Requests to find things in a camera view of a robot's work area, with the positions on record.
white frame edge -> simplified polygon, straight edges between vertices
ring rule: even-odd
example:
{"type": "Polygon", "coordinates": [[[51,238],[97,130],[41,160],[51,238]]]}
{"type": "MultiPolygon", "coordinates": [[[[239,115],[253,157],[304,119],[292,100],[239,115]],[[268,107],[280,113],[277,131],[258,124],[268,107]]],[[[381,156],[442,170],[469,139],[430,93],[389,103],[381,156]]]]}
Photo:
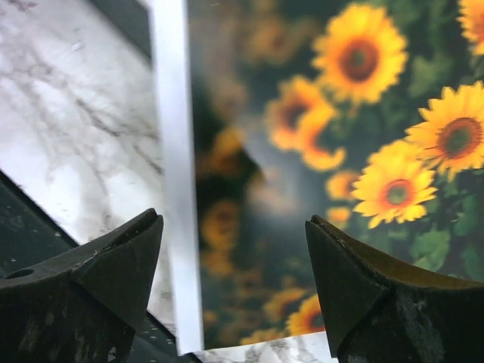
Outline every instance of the white frame edge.
{"type": "Polygon", "coordinates": [[[166,229],[179,355],[203,350],[187,0],[154,0],[150,12],[166,229]]]}

blurred sunflower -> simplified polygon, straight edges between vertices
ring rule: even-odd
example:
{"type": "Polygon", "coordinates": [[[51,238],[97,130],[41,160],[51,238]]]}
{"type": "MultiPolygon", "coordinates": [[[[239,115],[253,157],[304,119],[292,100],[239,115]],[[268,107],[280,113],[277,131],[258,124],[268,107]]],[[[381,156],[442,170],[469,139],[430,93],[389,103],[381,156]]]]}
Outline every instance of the blurred sunflower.
{"type": "Polygon", "coordinates": [[[335,206],[327,210],[326,216],[332,225],[344,229],[348,225],[349,217],[351,217],[351,209],[345,206],[335,206]]]}
{"type": "Polygon", "coordinates": [[[290,335],[309,334],[325,330],[318,294],[314,294],[302,302],[299,311],[291,314],[287,319],[287,329],[290,335]]]}
{"type": "Polygon", "coordinates": [[[256,330],[264,322],[264,315],[261,311],[240,310],[235,314],[234,324],[242,330],[256,330]]]}
{"type": "Polygon", "coordinates": [[[255,14],[267,15],[276,12],[279,4],[276,0],[252,0],[251,6],[255,14]]]}
{"type": "Polygon", "coordinates": [[[234,265],[228,251],[210,251],[201,254],[203,267],[216,278],[227,278],[234,273],[234,265]]]}
{"type": "Polygon", "coordinates": [[[205,310],[203,312],[203,326],[208,329],[217,324],[219,316],[213,310],[205,310]]]}
{"type": "Polygon", "coordinates": [[[406,44],[385,8],[352,3],[316,39],[319,55],[312,64],[323,71],[321,84],[333,89],[338,101],[374,103],[398,83],[406,44]]]}
{"type": "Polygon", "coordinates": [[[264,305],[264,311],[271,321],[281,321],[297,311],[305,293],[306,290],[297,287],[275,293],[264,305]]]}
{"type": "Polygon", "coordinates": [[[247,104],[247,87],[233,76],[219,76],[210,84],[212,107],[220,119],[235,122],[247,104]]]}
{"type": "Polygon", "coordinates": [[[201,234],[214,250],[235,247],[240,230],[240,210],[233,200],[214,203],[202,216],[201,234]]]}
{"type": "Polygon", "coordinates": [[[269,340],[276,340],[286,337],[285,332],[277,329],[256,330],[250,337],[242,338],[240,344],[245,346],[247,344],[256,344],[268,342],[269,340]]]}
{"type": "Polygon", "coordinates": [[[254,17],[249,23],[244,41],[244,57],[249,64],[280,66],[288,62],[316,34],[318,27],[309,19],[289,24],[273,10],[267,9],[265,14],[261,14],[265,16],[254,17]]]}
{"type": "Polygon", "coordinates": [[[269,138],[281,150],[301,150],[306,147],[303,142],[312,141],[313,134],[319,133],[336,111],[304,76],[294,76],[279,88],[281,97],[266,107],[269,138]]]}
{"type": "Polygon", "coordinates": [[[439,166],[440,174],[480,169],[484,164],[484,88],[482,81],[442,89],[442,98],[419,109],[425,119],[407,129],[407,139],[422,149],[420,157],[439,166]]]}
{"type": "Polygon", "coordinates": [[[235,177],[243,172],[244,132],[236,127],[226,127],[217,134],[207,158],[209,169],[215,174],[235,177]]]}
{"type": "Polygon", "coordinates": [[[484,2],[482,0],[460,0],[462,35],[474,45],[475,55],[484,54],[484,2]]]}
{"type": "Polygon", "coordinates": [[[293,55],[289,26],[282,17],[273,15],[253,21],[245,39],[244,56],[249,63],[267,61],[283,64],[293,55]]]}
{"type": "Polygon", "coordinates": [[[354,210],[365,217],[373,216],[369,228],[383,220],[403,223],[425,216],[427,211],[421,203],[436,197],[437,189],[430,187],[435,172],[428,170],[423,161],[408,156],[411,147],[401,146],[397,141],[373,155],[373,162],[353,184],[353,196],[362,200],[354,210]]]}
{"type": "Polygon", "coordinates": [[[234,283],[235,294],[244,299],[260,296],[265,293],[262,270],[260,268],[239,271],[234,276],[234,283]]]}
{"type": "Polygon", "coordinates": [[[219,334],[219,347],[224,346],[236,346],[237,343],[240,341],[240,337],[242,337],[244,333],[244,327],[236,324],[234,322],[229,324],[223,324],[220,329],[219,334]]]}
{"type": "Polygon", "coordinates": [[[345,161],[346,149],[338,147],[333,153],[324,148],[312,145],[304,150],[302,161],[311,169],[326,172],[335,170],[345,161]]]}
{"type": "Polygon", "coordinates": [[[341,170],[332,175],[326,182],[327,195],[332,200],[354,200],[352,196],[353,183],[361,173],[353,170],[341,170]]]}

white marble surface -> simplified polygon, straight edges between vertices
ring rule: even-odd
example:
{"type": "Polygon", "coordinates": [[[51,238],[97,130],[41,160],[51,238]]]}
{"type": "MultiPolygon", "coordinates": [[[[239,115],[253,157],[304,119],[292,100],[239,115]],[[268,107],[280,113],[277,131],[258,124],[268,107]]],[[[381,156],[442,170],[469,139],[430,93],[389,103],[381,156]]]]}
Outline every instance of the white marble surface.
{"type": "MultiPolygon", "coordinates": [[[[0,0],[0,115],[0,169],[78,243],[168,213],[149,64],[91,5],[0,0]]],[[[149,310],[174,331],[167,267],[163,238],[149,310]]],[[[325,334],[198,355],[331,361],[325,334]]]]}

